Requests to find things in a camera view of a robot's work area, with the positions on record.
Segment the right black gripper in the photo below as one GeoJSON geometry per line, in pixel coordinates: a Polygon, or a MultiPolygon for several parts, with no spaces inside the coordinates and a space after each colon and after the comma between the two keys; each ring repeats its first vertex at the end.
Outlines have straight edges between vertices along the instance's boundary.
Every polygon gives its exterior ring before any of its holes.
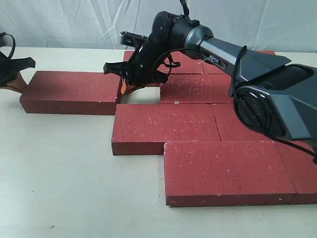
{"type": "Polygon", "coordinates": [[[164,61],[162,55],[168,51],[163,43],[156,43],[149,36],[145,43],[135,47],[128,61],[104,64],[104,74],[115,74],[121,77],[121,95],[129,95],[152,83],[166,83],[167,74],[157,70],[164,61]]]}

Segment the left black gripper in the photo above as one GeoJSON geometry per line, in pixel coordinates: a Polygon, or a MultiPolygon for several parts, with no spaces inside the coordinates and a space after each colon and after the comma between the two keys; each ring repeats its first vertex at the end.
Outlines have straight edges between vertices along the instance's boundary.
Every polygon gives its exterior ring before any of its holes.
{"type": "Polygon", "coordinates": [[[0,53],[0,86],[5,90],[22,94],[28,84],[21,75],[21,71],[28,68],[35,68],[36,62],[31,58],[9,59],[5,54],[0,53]]]}

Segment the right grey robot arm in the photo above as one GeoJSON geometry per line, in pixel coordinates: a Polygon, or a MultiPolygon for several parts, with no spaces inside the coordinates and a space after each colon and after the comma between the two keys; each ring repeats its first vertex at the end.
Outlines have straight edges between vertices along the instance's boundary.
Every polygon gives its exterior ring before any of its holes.
{"type": "Polygon", "coordinates": [[[120,76],[125,92],[165,83],[167,75],[158,68],[179,51],[230,76],[229,96],[246,127],[273,138],[316,143],[315,67],[219,40],[199,21],[166,11],[155,16],[148,37],[122,32],[121,42],[135,48],[133,55],[128,61],[106,63],[104,73],[120,76]]]}

